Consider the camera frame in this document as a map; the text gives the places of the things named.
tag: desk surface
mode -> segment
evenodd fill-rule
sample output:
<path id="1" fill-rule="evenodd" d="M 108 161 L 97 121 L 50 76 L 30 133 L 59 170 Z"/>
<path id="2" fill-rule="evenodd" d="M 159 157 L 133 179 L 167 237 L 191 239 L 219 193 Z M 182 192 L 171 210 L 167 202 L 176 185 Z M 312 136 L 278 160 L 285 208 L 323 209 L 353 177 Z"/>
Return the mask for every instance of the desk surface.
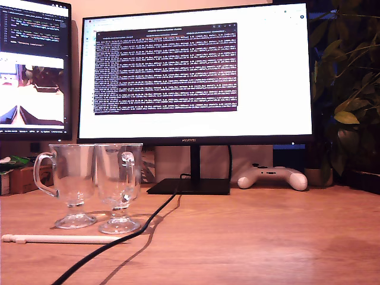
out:
<path id="1" fill-rule="evenodd" d="M 130 207 L 142 222 L 168 195 Z M 1 197 L 1 235 L 100 235 L 99 222 L 54 229 L 65 206 L 42 191 Z M 230 196 L 175 197 L 148 230 L 98 255 L 65 284 L 379 284 L 380 196 L 334 186 L 232 189 Z M 51 284 L 99 245 L 1 243 L 1 284 Z"/>

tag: monitor screen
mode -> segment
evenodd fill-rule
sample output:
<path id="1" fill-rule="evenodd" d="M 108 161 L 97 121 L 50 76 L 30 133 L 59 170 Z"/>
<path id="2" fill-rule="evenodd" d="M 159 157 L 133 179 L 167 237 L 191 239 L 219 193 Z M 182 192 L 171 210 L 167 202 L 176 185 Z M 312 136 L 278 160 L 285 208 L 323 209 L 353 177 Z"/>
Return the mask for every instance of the monitor screen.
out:
<path id="1" fill-rule="evenodd" d="M 0 0 L 0 141 L 71 139 L 71 6 Z"/>
<path id="2" fill-rule="evenodd" d="M 306 4 L 83 19 L 78 140 L 311 138 Z"/>

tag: glass mug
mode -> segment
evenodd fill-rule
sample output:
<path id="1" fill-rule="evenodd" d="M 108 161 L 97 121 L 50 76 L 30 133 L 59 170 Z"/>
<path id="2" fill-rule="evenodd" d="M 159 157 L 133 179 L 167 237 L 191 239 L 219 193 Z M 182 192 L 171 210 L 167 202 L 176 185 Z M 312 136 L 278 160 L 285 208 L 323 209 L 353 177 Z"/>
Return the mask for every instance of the glass mug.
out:
<path id="1" fill-rule="evenodd" d="M 143 144 L 96 144 L 96 184 L 100 199 L 112 209 L 111 219 L 99 226 L 108 234 L 128 233 L 140 227 L 127 213 L 140 193 Z"/>
<path id="2" fill-rule="evenodd" d="M 68 207 L 66 217 L 55 222 L 60 229 L 79 229 L 96 222 L 83 209 L 84 201 L 95 191 L 95 151 L 94 145 L 49 144 L 50 153 L 41 153 L 34 163 L 33 177 L 37 187 L 43 192 L 64 201 Z M 43 159 L 52 161 L 54 189 L 40 180 L 40 165 Z"/>

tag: glass stem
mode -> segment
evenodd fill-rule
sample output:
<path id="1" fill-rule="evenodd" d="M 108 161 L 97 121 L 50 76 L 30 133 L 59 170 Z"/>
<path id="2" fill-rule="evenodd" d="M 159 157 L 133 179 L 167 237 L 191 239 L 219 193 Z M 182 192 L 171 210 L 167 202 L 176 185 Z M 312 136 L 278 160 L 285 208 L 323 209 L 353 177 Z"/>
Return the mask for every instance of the glass stem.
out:
<path id="1" fill-rule="evenodd" d="M 111 218 L 129 218 L 129 214 L 127 212 L 128 207 L 115 207 L 112 209 Z"/>
<path id="2" fill-rule="evenodd" d="M 83 202 L 79 204 L 68 204 L 68 216 L 70 215 L 78 215 L 78 214 L 84 214 L 83 210 Z"/>

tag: monitor stand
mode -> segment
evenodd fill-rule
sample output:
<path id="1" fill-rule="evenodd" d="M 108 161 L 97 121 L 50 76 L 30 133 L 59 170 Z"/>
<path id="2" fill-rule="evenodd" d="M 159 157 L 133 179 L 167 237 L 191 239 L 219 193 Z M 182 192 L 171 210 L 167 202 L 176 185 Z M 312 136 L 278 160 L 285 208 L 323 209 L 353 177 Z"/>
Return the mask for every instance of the monitor stand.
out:
<path id="1" fill-rule="evenodd" d="M 180 194 L 185 195 L 229 195 L 228 179 L 201 178 L 200 146 L 190 146 L 190 179 L 167 178 L 154 185 L 149 194 L 173 194 L 179 186 Z"/>

